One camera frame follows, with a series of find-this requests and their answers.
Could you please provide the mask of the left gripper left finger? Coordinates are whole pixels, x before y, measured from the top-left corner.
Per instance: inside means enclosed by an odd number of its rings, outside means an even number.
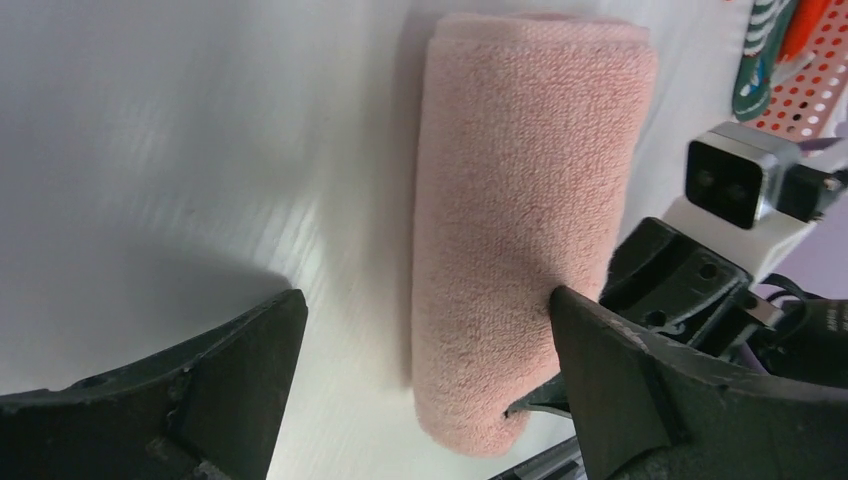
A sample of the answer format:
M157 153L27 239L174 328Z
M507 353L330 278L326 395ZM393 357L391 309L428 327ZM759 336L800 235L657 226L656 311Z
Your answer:
M307 323L284 291L142 360L1 399L5 479L263 479Z

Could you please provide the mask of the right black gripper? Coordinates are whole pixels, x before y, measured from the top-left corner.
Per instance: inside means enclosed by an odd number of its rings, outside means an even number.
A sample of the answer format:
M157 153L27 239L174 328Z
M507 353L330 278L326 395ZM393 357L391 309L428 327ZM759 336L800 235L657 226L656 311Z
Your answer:
M616 249L600 303L654 333L763 373L847 386L847 303L742 268L656 218Z

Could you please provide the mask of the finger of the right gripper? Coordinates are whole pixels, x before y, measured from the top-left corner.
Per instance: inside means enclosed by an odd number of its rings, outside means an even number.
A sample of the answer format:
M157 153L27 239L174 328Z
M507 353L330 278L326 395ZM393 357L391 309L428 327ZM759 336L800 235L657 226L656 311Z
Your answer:
M570 419L571 408L562 375L555 375L527 395L513 402L505 411L505 415L511 416L520 412L543 412Z

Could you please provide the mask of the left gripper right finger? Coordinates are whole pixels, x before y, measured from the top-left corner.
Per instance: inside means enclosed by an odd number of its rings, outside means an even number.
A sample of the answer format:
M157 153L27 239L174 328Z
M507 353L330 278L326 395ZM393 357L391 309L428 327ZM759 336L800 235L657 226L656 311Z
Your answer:
M571 289L551 329L592 479L843 479L847 393L754 372Z

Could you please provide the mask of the light pink towel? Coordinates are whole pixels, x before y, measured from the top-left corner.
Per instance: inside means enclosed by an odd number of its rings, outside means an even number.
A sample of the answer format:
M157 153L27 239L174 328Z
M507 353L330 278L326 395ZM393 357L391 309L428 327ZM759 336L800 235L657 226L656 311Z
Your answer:
M551 292L597 298L658 56L642 26L450 14L428 44L412 241L416 415L441 446L499 456L511 406L559 369Z

